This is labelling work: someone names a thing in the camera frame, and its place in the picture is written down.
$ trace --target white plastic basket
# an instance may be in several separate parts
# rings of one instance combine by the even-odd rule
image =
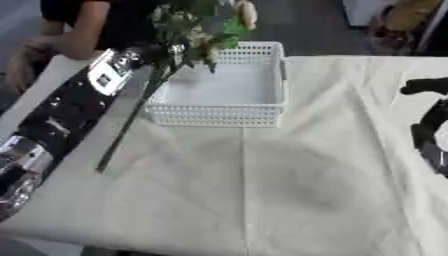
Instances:
[[[278,127],[288,90],[283,46],[241,42],[222,50],[216,74],[184,68],[148,100],[145,112],[164,126]]]

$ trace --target robotic arm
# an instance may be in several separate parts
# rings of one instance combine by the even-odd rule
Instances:
[[[62,84],[0,144],[0,221],[17,213],[106,113],[140,67],[169,50],[107,50]]]

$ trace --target person's arm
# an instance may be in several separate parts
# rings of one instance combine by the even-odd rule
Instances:
[[[43,19],[41,25],[41,34],[43,36],[60,36],[64,33],[64,23]]]
[[[36,49],[50,48],[72,59],[88,59],[95,52],[109,8],[108,2],[86,2],[81,7],[72,31],[59,36],[33,38],[28,41],[27,45]]]

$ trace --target person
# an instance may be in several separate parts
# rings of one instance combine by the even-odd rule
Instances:
[[[150,41],[147,17],[158,0],[41,0],[41,35],[28,39],[7,63],[5,82],[23,93],[55,54],[75,60],[95,50]],[[65,25],[71,27],[64,31]]]

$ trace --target green leaf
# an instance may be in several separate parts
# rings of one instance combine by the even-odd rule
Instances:
[[[240,35],[246,33],[247,31],[248,30],[246,29],[246,27],[241,23],[240,19],[236,16],[224,22],[223,33],[225,34]]]
[[[210,44],[219,49],[232,49],[238,46],[238,41],[237,35],[219,33],[210,41]]]

